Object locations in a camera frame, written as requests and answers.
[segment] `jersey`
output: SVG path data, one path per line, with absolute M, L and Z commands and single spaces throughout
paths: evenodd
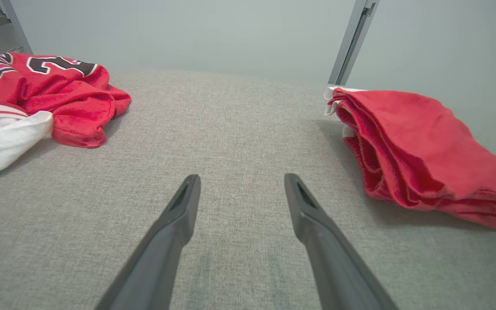
M 0 104 L 28 115 L 53 114 L 51 136 L 58 143 L 98 147 L 112 118 L 123 114 L 131 97 L 109 84 L 109 73 L 95 63 L 60 56 L 0 55 Z

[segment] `clothing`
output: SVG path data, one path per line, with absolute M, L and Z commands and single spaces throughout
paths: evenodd
M 0 103 L 0 171 L 40 139 L 51 137 L 53 115 L 39 111 L 28 116 L 19 107 Z
M 26 114 L 53 114 L 51 132 L 58 143 L 98 147 L 106 142 L 104 126 L 123 114 L 131 97 L 109 85 L 101 65 L 59 56 L 21 53 L 0 55 L 0 102 Z
M 496 155 L 451 110 L 433 98 L 395 91 L 338 87 L 325 98 L 352 129 L 343 139 L 369 196 L 496 228 Z

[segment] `folded red towel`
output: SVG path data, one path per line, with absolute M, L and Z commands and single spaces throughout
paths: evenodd
M 433 98 L 389 90 L 336 88 L 333 104 L 354 130 L 344 140 L 369 196 L 496 228 L 496 155 L 451 110 Z

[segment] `table surface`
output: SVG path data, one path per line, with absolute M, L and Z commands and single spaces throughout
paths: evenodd
M 201 176 L 171 309 L 319 309 L 283 176 L 297 173 L 402 310 L 496 309 L 496 231 L 368 198 L 325 86 L 111 73 L 130 110 L 81 149 L 0 172 L 0 309 L 91 309 L 183 179 Z

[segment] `white wall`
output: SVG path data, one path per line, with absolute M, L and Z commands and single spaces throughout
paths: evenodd
M 434 97 L 496 154 L 496 1 L 382 0 L 346 86 Z
M 355 0 L 11 0 L 36 54 L 326 83 Z

